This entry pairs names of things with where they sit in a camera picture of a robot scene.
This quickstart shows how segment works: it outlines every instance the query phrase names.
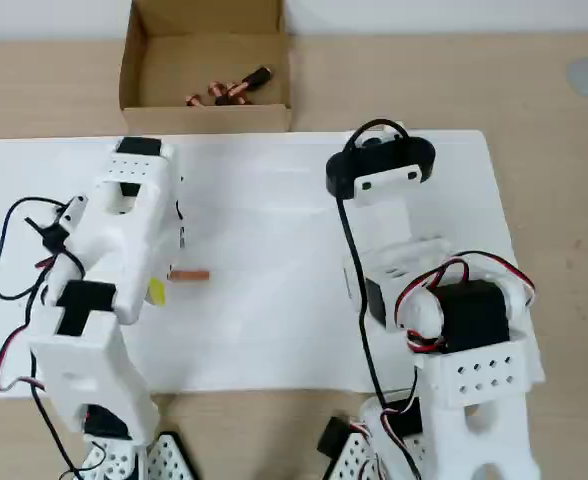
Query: wire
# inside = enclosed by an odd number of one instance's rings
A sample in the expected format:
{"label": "wire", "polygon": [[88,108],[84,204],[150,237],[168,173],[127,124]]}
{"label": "wire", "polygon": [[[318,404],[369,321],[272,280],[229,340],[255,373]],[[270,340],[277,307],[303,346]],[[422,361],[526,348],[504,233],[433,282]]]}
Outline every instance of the wire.
{"label": "wire", "polygon": [[[107,452],[105,451],[105,449],[103,447],[101,447],[96,442],[92,442],[92,445],[94,445],[101,452],[103,452],[103,458],[101,458],[101,461],[98,462],[96,465],[93,465],[91,467],[79,468],[78,469],[79,472],[91,472],[92,470],[96,470],[98,467],[100,467],[101,465],[103,465],[103,463],[105,463],[105,460],[107,459]],[[72,473],[72,470],[69,470],[69,469],[68,470],[65,470],[63,473],[61,473],[61,476],[58,477],[58,480],[63,480],[63,478],[65,478],[65,476],[69,475],[70,473]]]}
{"label": "wire", "polygon": [[451,265],[455,265],[457,263],[463,265],[463,278],[462,278],[462,281],[463,282],[469,282],[470,281],[470,266],[462,258],[453,258],[453,259],[448,260],[447,262],[445,262],[443,265],[441,265],[441,269],[436,274],[436,277],[434,277],[434,280],[432,280],[432,283],[430,284],[429,288],[436,288],[438,286],[438,284],[441,283],[441,280],[443,279],[443,276],[445,275],[445,272],[447,272],[447,269]]}
{"label": "wire", "polygon": [[447,271],[448,267],[450,267],[451,265],[457,264],[457,263],[463,265],[463,281],[469,281],[470,267],[467,264],[467,262],[465,260],[463,260],[462,258],[451,258],[451,259],[447,260],[446,262],[442,263],[441,265],[439,265],[438,267],[436,267],[428,272],[422,273],[421,275],[416,277],[414,280],[412,280],[410,283],[408,283],[407,286],[403,289],[401,294],[396,299],[396,304],[394,305],[394,323],[397,326],[399,326],[400,328],[404,327],[403,324],[399,325],[399,323],[398,323],[398,312],[401,308],[401,303],[403,303],[403,300],[405,300],[409,296],[409,294],[412,292],[412,290],[414,290],[416,287],[418,287],[423,282],[428,280],[434,274],[436,274],[436,277],[429,284],[429,288],[433,288],[433,287],[437,286],[439,284],[439,282],[441,281],[441,279],[443,278],[443,276],[445,275],[445,272]]}
{"label": "wire", "polygon": [[361,469],[358,472],[358,480],[363,480],[363,475],[365,475],[365,468],[367,468],[367,465],[370,463],[370,459],[368,458],[367,460],[365,460],[363,462],[363,465],[361,465]]}
{"label": "wire", "polygon": [[505,260],[503,257],[499,257],[495,253],[485,252],[483,250],[465,250],[462,252],[456,253],[455,257],[464,257],[466,255],[481,255],[483,257],[490,258],[497,263],[500,263],[503,267],[505,267],[510,273],[518,277],[525,285],[530,289],[530,298],[527,301],[526,305],[530,306],[534,300],[536,299],[536,285],[534,282],[523,273],[523,271],[519,270],[517,267],[512,265],[510,262]]}
{"label": "wire", "polygon": [[[50,205],[56,205],[57,207],[64,207],[65,204],[59,202],[58,200],[53,200],[51,198],[45,197],[23,197],[12,204],[12,206],[8,209],[7,213],[5,214],[5,220],[3,220],[3,228],[1,229],[1,236],[0,236],[0,263],[1,263],[1,256],[3,255],[3,248],[5,247],[5,237],[7,236],[7,228],[10,223],[10,219],[12,218],[12,214],[14,211],[23,203],[26,202],[40,202],[40,203],[49,203]],[[14,301],[18,300],[19,298],[23,298],[26,295],[29,295],[30,291],[34,288],[34,285],[26,288],[20,293],[14,295],[6,295],[1,293],[0,291],[0,299],[6,301]]]}
{"label": "wire", "polygon": [[178,200],[176,201],[176,214],[178,215],[178,219],[182,222],[183,221],[183,214],[181,213],[181,209],[178,208]]}
{"label": "wire", "polygon": [[[45,281],[45,277],[47,276],[47,274],[49,273],[49,271],[52,269],[52,266],[48,266],[45,267],[43,270],[41,270],[41,272],[38,275],[38,278],[36,279],[36,282],[34,283],[34,285],[32,286],[30,292],[29,292],[29,297],[27,299],[27,303],[25,305],[25,320],[23,322],[23,324],[17,328],[15,328],[12,333],[10,333],[7,338],[5,339],[5,341],[3,342],[3,345],[1,345],[0,348],[0,376],[1,376],[1,372],[3,370],[3,362],[5,361],[5,358],[7,356],[7,351],[9,350],[9,347],[11,345],[11,343],[14,341],[14,339],[16,338],[16,336],[21,333],[22,331],[24,331],[25,329],[27,329],[27,327],[30,325],[31,321],[32,321],[32,307],[34,305],[34,298],[36,297],[39,287],[43,284],[43,282]],[[9,385],[7,385],[6,387],[1,386],[0,384],[0,392],[7,392],[9,390],[11,390],[12,388],[14,388],[14,386],[16,386],[16,384],[23,382],[23,383],[28,383],[30,384],[32,387],[38,388],[39,390],[45,390],[45,387],[43,386],[43,384],[41,382],[39,382],[38,380],[36,380],[35,378],[35,374],[30,375],[30,377],[18,377],[16,379],[14,379]]]}
{"label": "wire", "polygon": [[[409,137],[407,131],[403,127],[401,127],[399,124],[397,124],[396,122],[393,122],[393,121],[387,120],[387,119],[371,120],[371,121],[367,122],[366,124],[362,125],[360,128],[358,128],[352,134],[352,136],[348,139],[347,143],[345,144],[345,147],[343,148],[343,153],[348,153],[348,152],[351,152],[352,150],[354,150],[356,148],[356,141],[358,140],[358,138],[364,132],[369,130],[370,128],[376,127],[379,125],[387,125],[393,129],[395,129],[399,133],[399,135],[403,138]],[[345,240],[347,241],[347,246],[350,250],[350,255],[352,256],[352,261],[354,263],[354,270],[356,271],[356,278],[358,280],[358,287],[359,287],[359,292],[361,295],[361,308],[359,310],[359,315],[358,315],[358,326],[359,326],[359,331],[361,334],[361,342],[363,344],[363,352],[365,353],[365,360],[367,361],[367,368],[370,372],[370,377],[372,378],[372,384],[374,385],[374,391],[376,392],[376,396],[378,398],[378,401],[381,404],[381,409],[382,409],[381,418],[383,419],[383,418],[386,418],[386,414],[384,414],[383,412],[385,412],[386,409],[388,408],[388,406],[387,406],[388,404],[387,404],[387,401],[385,400],[385,396],[383,394],[383,390],[381,388],[381,384],[379,382],[378,375],[376,374],[376,367],[374,366],[374,360],[372,358],[372,352],[370,350],[370,345],[369,345],[369,341],[367,338],[367,330],[365,328],[365,315],[367,313],[367,290],[365,287],[365,274],[363,273],[363,265],[361,263],[361,259],[358,254],[358,249],[356,248],[356,244],[354,242],[354,236],[352,235],[352,230],[350,228],[350,223],[347,218],[347,213],[345,212],[345,205],[343,203],[343,199],[340,198],[339,196],[336,197],[336,207],[338,209],[338,214],[341,219],[341,225],[343,227],[343,233],[345,234]],[[414,385],[412,386],[412,392],[416,391],[416,381],[417,381],[416,370],[414,371],[414,376],[415,377],[414,377]],[[389,429],[388,434],[390,432],[392,435],[394,435],[394,432],[391,431],[391,428]],[[420,480],[421,473],[419,472],[419,470],[416,466],[416,462],[414,462],[414,459],[412,458],[410,453],[407,451],[407,449],[404,448],[404,446],[400,446],[399,448],[401,448],[403,450],[403,454],[405,455],[405,459],[407,460],[407,463],[410,466],[410,469],[412,470],[412,473],[414,474],[415,478],[417,480]]]}
{"label": "wire", "polygon": [[[21,204],[23,204],[25,202],[31,202],[31,201],[49,203],[51,205],[56,205],[59,208],[65,207],[64,203],[59,202],[57,200],[50,199],[50,198],[45,198],[45,197],[24,197],[24,198],[17,200],[16,202],[14,202],[14,204],[12,204],[12,206],[7,211],[7,213],[5,215],[5,219],[3,221],[3,228],[1,230],[1,236],[0,236],[0,261],[1,261],[1,256],[3,254],[3,247],[5,246],[5,239],[7,236],[7,228],[8,228],[10,219],[12,217],[12,214]],[[66,249],[64,249],[61,253],[66,255],[68,258],[70,258],[70,260],[72,260],[72,262],[74,262],[74,264],[79,269],[81,276],[85,275],[85,268],[83,267],[82,263],[78,260],[78,258],[75,255],[71,254]],[[10,335],[5,339],[5,341],[3,342],[3,345],[1,346],[1,349],[0,349],[0,373],[2,370],[2,366],[3,366],[3,361],[7,355],[7,350],[9,348],[10,344],[12,343],[12,341],[16,338],[16,336],[19,333],[24,331],[30,325],[30,323],[32,321],[32,309],[34,307],[34,300],[38,296],[38,291],[39,291],[40,287],[43,285],[43,283],[45,283],[45,279],[53,266],[54,266],[54,262],[50,262],[49,264],[44,265],[44,268],[39,273],[34,284],[31,287],[23,290],[22,292],[20,292],[18,294],[5,295],[0,292],[0,299],[6,300],[6,301],[18,300],[20,298],[25,297],[26,295],[29,295],[27,302],[25,303],[25,319],[24,319],[23,324],[21,326],[19,326],[18,328],[14,329],[14,331],[12,331],[12,333],[10,333]],[[83,480],[83,478],[81,477],[81,474],[80,474],[80,470],[77,469],[74,466],[74,464],[72,463],[72,460],[70,459],[69,455],[67,454],[67,451],[65,450],[65,447],[63,446],[63,443],[61,442],[61,439],[58,435],[58,432],[56,431],[56,428],[52,424],[52,421],[51,421],[49,415],[47,414],[47,411],[45,410],[45,407],[43,406],[41,399],[38,396],[37,390],[38,389],[44,390],[44,387],[38,380],[36,380],[36,372],[37,372],[36,357],[34,356],[33,352],[30,352],[30,376],[29,377],[18,377],[8,387],[1,387],[1,385],[0,385],[0,391],[7,391],[19,382],[25,382],[25,383],[30,384],[30,392],[32,394],[32,398],[34,399],[34,403],[36,405],[36,408],[38,409],[39,413],[41,414],[41,417],[43,417],[43,421],[45,422],[45,425],[47,426],[48,430],[50,431],[50,434],[52,435],[54,443],[56,443],[56,447],[58,448],[58,451],[60,452],[61,457],[63,457],[63,460],[65,461],[65,463],[69,467],[69,470],[67,473],[73,473],[77,480]]]}
{"label": "wire", "polygon": [[81,278],[85,277],[85,267],[83,266],[83,264],[81,263],[81,261],[78,259],[78,257],[76,255],[74,255],[72,252],[70,252],[65,247],[63,247],[63,250],[61,250],[61,254],[65,255],[67,258],[69,258],[74,263],[74,265],[76,265],[76,268],[78,269],[79,273],[81,274]]}
{"label": "wire", "polygon": [[343,200],[337,198],[336,206],[338,207],[338,214],[341,218],[341,225],[343,226],[343,232],[345,233],[347,246],[350,250],[350,254],[352,255],[352,261],[354,262],[354,269],[356,270],[356,278],[358,280],[358,288],[361,294],[361,308],[358,313],[358,328],[361,333],[363,352],[365,353],[365,360],[367,361],[367,368],[370,372],[370,377],[372,378],[374,391],[376,392],[376,396],[378,397],[378,401],[381,404],[381,407],[385,408],[387,407],[387,402],[385,400],[385,396],[383,395],[383,390],[381,389],[381,383],[378,380],[378,375],[376,374],[376,367],[374,366],[374,360],[372,359],[370,343],[367,339],[367,330],[365,329],[365,314],[367,313],[367,290],[365,288],[363,265],[361,264],[361,259],[358,255],[356,244],[354,243],[354,237],[352,235],[352,230],[350,229],[350,223],[347,219],[347,214],[345,213],[345,205],[343,205]]}
{"label": "wire", "polygon": [[390,425],[389,419],[387,418],[389,415],[403,415],[403,414],[409,412],[409,410],[412,408],[412,405],[414,404],[414,401],[416,400],[417,385],[418,385],[418,368],[414,367],[414,380],[412,381],[412,388],[410,389],[410,394],[407,397],[407,400],[405,402],[405,406],[403,407],[402,410],[396,410],[394,408],[384,408],[381,411],[381,424],[383,425],[383,430],[385,430],[385,432],[392,439],[394,444],[398,448],[400,448],[401,451],[403,452],[403,455],[405,456],[405,460],[407,461],[407,464],[409,465],[410,470],[412,471],[412,474],[414,475],[414,477],[417,480],[420,480],[421,479],[421,472],[419,471],[418,467],[416,466],[416,462],[414,461],[412,454],[407,449],[405,442],[403,442],[403,440],[401,438],[399,438],[394,433],[394,430],[392,429],[392,426]]}
{"label": "wire", "polygon": [[[39,275],[39,279],[36,281],[36,284],[35,284],[36,288],[34,288],[32,293],[30,294],[27,305],[25,306],[25,317],[26,317],[28,324],[31,321],[32,307],[34,305],[34,299],[36,298],[39,287],[45,281],[45,275],[47,275],[48,270],[49,269],[44,269],[43,271],[41,271],[41,274]],[[34,353],[32,353],[32,352],[30,352],[30,362],[31,362],[30,376],[35,377],[36,376],[36,357],[34,356]],[[54,443],[56,444],[56,448],[58,449],[58,451],[61,454],[61,457],[63,458],[65,463],[67,464],[69,472],[73,473],[77,480],[83,480],[83,477],[81,477],[79,470],[74,466],[74,463],[70,459],[70,456],[68,455],[67,450],[65,450],[65,447],[63,446],[63,442],[61,442],[61,438],[59,437],[58,432],[56,431],[56,428],[54,427],[54,424],[52,423],[52,420],[50,419],[50,416],[47,413],[47,410],[45,410],[45,407],[43,406],[43,402],[41,402],[41,399],[38,396],[38,392],[36,390],[36,387],[34,385],[31,385],[30,391],[32,393],[32,398],[34,399],[34,404],[36,405],[36,408],[38,409],[39,413],[41,414],[41,417],[43,418],[43,421],[45,422],[47,429],[50,431],[50,434],[52,435],[52,439],[54,440]]]}

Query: white wall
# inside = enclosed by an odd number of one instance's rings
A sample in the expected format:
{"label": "white wall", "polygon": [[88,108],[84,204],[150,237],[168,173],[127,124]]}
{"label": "white wall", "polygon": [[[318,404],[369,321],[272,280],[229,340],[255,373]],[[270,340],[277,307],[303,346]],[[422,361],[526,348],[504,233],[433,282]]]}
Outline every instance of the white wall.
{"label": "white wall", "polygon": [[[588,0],[286,2],[290,29],[304,34],[588,30]],[[129,4],[130,0],[0,0],[0,39],[122,37]]]}

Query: cable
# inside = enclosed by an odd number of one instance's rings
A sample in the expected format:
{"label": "cable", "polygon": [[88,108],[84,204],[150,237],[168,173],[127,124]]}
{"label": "cable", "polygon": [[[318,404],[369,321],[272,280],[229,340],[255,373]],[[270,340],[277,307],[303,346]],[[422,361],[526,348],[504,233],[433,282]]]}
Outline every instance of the cable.
{"label": "cable", "polygon": [[370,463],[370,459],[368,458],[367,460],[365,460],[363,462],[363,465],[361,465],[361,469],[358,472],[358,480],[363,480],[363,475],[365,475],[365,469],[367,468],[367,465],[369,463]]}
{"label": "cable", "polygon": [[447,269],[451,265],[455,265],[457,263],[463,265],[463,278],[462,278],[462,281],[463,282],[469,282],[470,281],[470,266],[462,258],[452,258],[451,260],[448,260],[443,265],[441,265],[441,268],[440,268],[439,272],[436,274],[436,277],[434,277],[434,280],[432,280],[432,283],[429,285],[429,288],[436,288],[436,287],[438,287],[438,284],[441,283],[441,280],[445,276],[445,273],[447,272]]}
{"label": "cable", "polygon": [[464,257],[466,255],[481,255],[483,257],[490,258],[497,263],[500,263],[510,273],[512,273],[513,275],[518,277],[523,283],[525,283],[525,285],[527,285],[529,287],[530,298],[527,301],[526,305],[530,306],[534,302],[534,300],[536,299],[536,285],[534,285],[534,282],[530,279],[530,277],[525,275],[525,273],[523,273],[523,271],[519,270],[517,267],[515,267],[510,262],[505,260],[503,257],[499,257],[495,253],[485,252],[483,250],[465,250],[465,251],[456,253],[454,256],[455,257]]}
{"label": "cable", "polygon": [[[35,284],[36,288],[34,288],[32,290],[32,293],[30,294],[28,302],[25,306],[25,317],[26,317],[26,321],[28,324],[31,321],[32,307],[34,306],[34,299],[37,296],[39,287],[45,281],[45,276],[47,275],[48,271],[49,271],[49,269],[46,268],[39,275],[39,279],[36,281],[36,284]],[[30,352],[30,362],[31,362],[30,376],[35,377],[36,376],[36,357],[34,356],[34,353],[32,353],[32,352]],[[56,428],[54,427],[54,424],[52,424],[52,420],[50,419],[50,416],[48,415],[47,411],[45,410],[45,407],[43,406],[43,402],[41,402],[41,399],[38,396],[38,392],[36,390],[36,387],[34,385],[31,385],[30,391],[32,393],[32,398],[34,399],[34,404],[36,405],[36,408],[38,409],[39,413],[41,414],[41,417],[43,418],[43,421],[45,422],[47,429],[50,431],[50,434],[52,435],[52,439],[54,440],[54,443],[56,444],[56,448],[58,449],[58,451],[61,454],[61,457],[63,458],[65,463],[67,464],[70,473],[74,473],[74,476],[76,477],[77,480],[83,480],[83,477],[81,477],[79,470],[74,466],[74,463],[72,463],[72,460],[70,459],[69,455],[67,454],[67,450],[65,450],[65,447],[63,446],[63,442],[61,442],[61,438],[59,437],[58,432],[56,431]]]}
{"label": "cable", "polygon": [[[12,214],[21,204],[26,203],[26,202],[49,203],[50,205],[56,205],[57,207],[64,207],[65,206],[64,203],[59,202],[58,200],[53,200],[51,198],[45,198],[45,197],[23,197],[23,198],[17,200],[16,202],[14,202],[12,204],[12,206],[9,208],[9,210],[7,211],[7,213],[5,214],[5,220],[3,220],[3,228],[1,229],[1,236],[0,236],[0,263],[1,263],[1,256],[3,254],[3,248],[5,247],[5,237],[7,236],[7,228],[9,226],[10,219],[12,218]],[[1,293],[1,291],[0,291],[0,299],[6,300],[6,301],[18,300],[19,298],[23,298],[24,296],[28,295],[33,288],[34,288],[34,285],[32,285],[29,288],[26,288],[22,292],[17,293],[15,295],[5,295],[5,294]]]}
{"label": "cable", "polygon": [[365,360],[367,361],[367,368],[370,371],[370,377],[372,377],[372,384],[374,385],[374,391],[378,397],[378,401],[382,408],[387,407],[381,384],[376,374],[376,367],[374,366],[374,360],[372,359],[372,352],[370,350],[370,343],[367,339],[367,330],[365,329],[365,314],[367,313],[367,290],[365,289],[365,275],[363,274],[363,265],[354,243],[354,237],[352,236],[352,230],[350,229],[349,220],[345,213],[345,205],[343,200],[336,199],[336,206],[338,207],[338,214],[341,218],[341,225],[343,226],[343,232],[345,233],[345,239],[347,240],[347,246],[352,255],[352,261],[354,262],[354,269],[356,270],[356,278],[358,279],[358,288],[361,294],[361,309],[358,313],[358,328],[361,333],[361,342],[363,343],[363,352],[365,353]]}
{"label": "cable", "polygon": [[69,258],[74,263],[74,265],[76,265],[76,268],[78,269],[79,273],[81,274],[81,278],[85,277],[85,267],[83,266],[83,264],[81,263],[81,261],[78,259],[78,257],[76,255],[74,255],[72,252],[70,252],[65,247],[63,247],[63,250],[61,250],[61,254],[65,255],[67,258]]}
{"label": "cable", "polygon": [[[5,219],[3,221],[3,228],[1,230],[1,236],[0,236],[0,261],[1,261],[1,256],[3,254],[3,247],[5,246],[5,239],[7,236],[7,228],[8,228],[10,219],[12,217],[12,214],[14,213],[16,208],[18,208],[18,206],[20,206],[21,204],[23,204],[25,202],[30,202],[30,201],[49,203],[51,205],[56,205],[61,208],[65,207],[65,204],[63,204],[62,202],[59,202],[57,200],[53,200],[50,198],[45,198],[45,197],[24,197],[24,198],[17,200],[16,202],[14,202],[14,204],[7,211],[7,213],[5,215]],[[79,259],[75,255],[73,255],[69,251],[67,251],[66,249],[64,249],[62,251],[62,253],[64,255],[66,255],[68,258],[70,258],[70,260],[72,260],[72,262],[74,262],[74,264],[79,269],[81,276],[84,276],[85,275],[85,268],[83,267],[83,265],[79,261]],[[47,277],[48,273],[50,272],[50,270],[52,269],[53,266],[54,266],[54,262],[51,262],[51,263],[45,265],[44,268],[39,273],[34,284],[31,287],[23,290],[22,292],[20,292],[18,294],[5,295],[0,292],[0,299],[6,300],[6,301],[18,300],[20,298],[25,297],[26,295],[29,295],[27,302],[25,303],[25,319],[24,319],[23,325],[14,329],[14,331],[12,331],[12,333],[10,333],[10,335],[5,339],[5,341],[3,342],[3,345],[1,346],[1,349],[0,349],[0,373],[1,373],[2,366],[3,366],[3,361],[5,359],[5,356],[7,354],[7,350],[9,348],[10,344],[12,343],[14,338],[16,338],[16,336],[19,333],[24,331],[30,325],[30,323],[32,321],[32,308],[34,307],[34,300],[38,296],[38,291],[39,291],[40,287],[43,285],[43,283],[45,283],[45,278]],[[8,387],[1,387],[0,386],[0,391],[7,391],[10,388],[12,388],[14,385],[16,385],[18,382],[25,382],[25,383],[30,384],[30,391],[32,394],[32,398],[34,399],[34,403],[36,404],[36,408],[38,409],[39,413],[41,414],[41,417],[43,417],[43,421],[45,422],[45,425],[47,426],[48,430],[50,431],[52,438],[54,440],[54,443],[56,443],[56,447],[58,448],[58,451],[61,454],[61,457],[63,457],[63,460],[65,461],[65,463],[69,467],[69,470],[67,473],[73,473],[77,480],[83,480],[83,478],[81,477],[81,475],[79,473],[80,472],[79,469],[77,469],[74,466],[74,464],[72,463],[72,460],[70,459],[69,455],[67,454],[67,451],[65,450],[65,447],[63,446],[63,443],[61,442],[61,439],[58,435],[58,432],[54,428],[54,425],[52,424],[52,421],[51,421],[49,415],[47,414],[47,411],[45,410],[45,407],[43,406],[41,399],[38,396],[37,389],[44,390],[44,388],[43,388],[43,385],[38,380],[36,380],[36,371],[37,371],[36,357],[34,356],[33,352],[30,352],[30,376],[29,377],[18,377]]]}
{"label": "cable", "polygon": [[[103,452],[103,458],[101,458],[101,461],[98,462],[96,465],[93,465],[91,467],[83,467],[83,468],[79,468],[78,471],[79,472],[91,472],[92,470],[96,470],[98,467],[100,467],[101,465],[103,465],[103,463],[105,463],[105,460],[107,459],[107,452],[105,451],[105,449],[103,447],[101,447],[98,443],[96,442],[92,442],[92,445],[94,445],[96,448],[98,448],[101,452]],[[66,475],[69,475],[70,473],[72,473],[71,470],[65,470],[63,473],[61,473],[61,476],[58,477],[58,480],[63,480],[63,478],[65,478]]]}
{"label": "cable", "polygon": [[181,213],[181,209],[178,208],[178,200],[175,203],[176,205],[176,214],[178,215],[178,219],[182,222],[183,221],[183,214]]}
{"label": "cable", "polygon": [[[349,140],[345,144],[345,147],[343,148],[343,153],[348,153],[348,152],[354,150],[356,148],[356,141],[358,140],[358,138],[364,132],[369,130],[370,128],[376,127],[379,125],[387,125],[387,126],[393,128],[403,138],[409,137],[407,131],[403,127],[401,127],[399,124],[397,124],[396,122],[392,122],[391,120],[387,120],[387,119],[371,120],[371,121],[367,122],[366,124],[362,125],[360,128],[358,128],[352,134],[352,136],[349,138]],[[352,235],[352,230],[350,228],[350,223],[347,218],[347,213],[345,212],[345,205],[343,203],[343,199],[341,199],[339,196],[336,197],[336,207],[338,209],[338,214],[341,219],[341,225],[343,227],[343,233],[345,234],[345,240],[347,241],[347,246],[350,250],[350,255],[352,256],[352,261],[354,263],[354,270],[356,271],[356,278],[358,280],[358,287],[359,287],[359,291],[360,291],[360,295],[361,295],[361,308],[359,310],[359,315],[358,315],[358,326],[359,326],[359,331],[361,334],[361,342],[363,344],[363,352],[365,353],[365,360],[367,361],[367,368],[370,372],[370,377],[372,378],[372,384],[374,385],[374,391],[376,392],[376,396],[378,398],[378,401],[381,404],[381,409],[382,409],[381,421],[383,421],[383,418],[386,418],[386,414],[383,412],[385,412],[386,409],[388,409],[388,407],[387,407],[388,404],[387,404],[387,401],[385,400],[385,396],[383,394],[383,390],[381,388],[381,384],[379,382],[378,375],[376,374],[376,367],[374,366],[374,360],[372,358],[372,352],[370,350],[370,345],[369,345],[369,341],[367,338],[367,330],[365,328],[365,315],[367,313],[367,290],[365,287],[365,274],[363,273],[363,265],[361,263],[361,259],[358,254],[358,249],[356,248],[356,244],[354,242],[354,236]],[[412,391],[410,393],[411,397],[413,397],[415,395],[417,375],[418,374],[415,369],[414,370],[414,376],[415,376],[414,377],[414,384],[412,386]],[[408,400],[408,405],[406,405],[405,409],[403,410],[404,412],[409,410],[409,407],[411,406],[411,402],[413,402],[413,400]],[[390,432],[391,432],[391,435],[394,435],[394,432],[391,431],[391,428],[388,431],[388,435],[390,435]],[[414,474],[415,478],[420,480],[421,473],[419,472],[419,470],[416,466],[416,462],[414,462],[414,459],[412,458],[410,453],[403,446],[402,441],[399,443],[397,443],[395,441],[395,443],[403,451],[403,454],[405,455],[405,459],[407,460],[407,463],[410,466],[410,469],[412,470],[412,473]]]}

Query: white plastic bracket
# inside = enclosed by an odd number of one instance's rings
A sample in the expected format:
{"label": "white plastic bracket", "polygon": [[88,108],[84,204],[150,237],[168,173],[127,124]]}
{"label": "white plastic bracket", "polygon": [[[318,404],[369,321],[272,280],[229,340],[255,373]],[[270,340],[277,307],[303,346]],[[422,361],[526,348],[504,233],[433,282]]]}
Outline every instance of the white plastic bracket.
{"label": "white plastic bracket", "polygon": [[[96,469],[81,472],[84,480],[129,480],[136,459],[138,476],[131,480],[195,480],[181,448],[170,434],[159,436],[149,454],[143,448],[128,448],[123,442],[103,440],[96,443],[105,450],[105,461]],[[94,446],[82,468],[97,465],[103,455],[103,451]]]}
{"label": "white plastic bracket", "polygon": [[328,480],[378,480],[376,454],[360,433],[349,436]]}

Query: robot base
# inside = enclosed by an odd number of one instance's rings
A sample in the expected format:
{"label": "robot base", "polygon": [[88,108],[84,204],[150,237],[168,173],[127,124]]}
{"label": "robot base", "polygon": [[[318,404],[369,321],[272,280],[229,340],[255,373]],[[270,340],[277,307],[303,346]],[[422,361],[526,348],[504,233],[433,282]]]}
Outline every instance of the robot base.
{"label": "robot base", "polygon": [[[95,469],[80,472],[84,480],[198,480],[174,432],[163,432],[149,454],[142,457],[146,452],[143,450],[136,459],[123,454],[118,443],[109,440],[97,443],[105,449],[105,461]],[[103,451],[94,446],[81,468],[92,468],[103,455]]]}

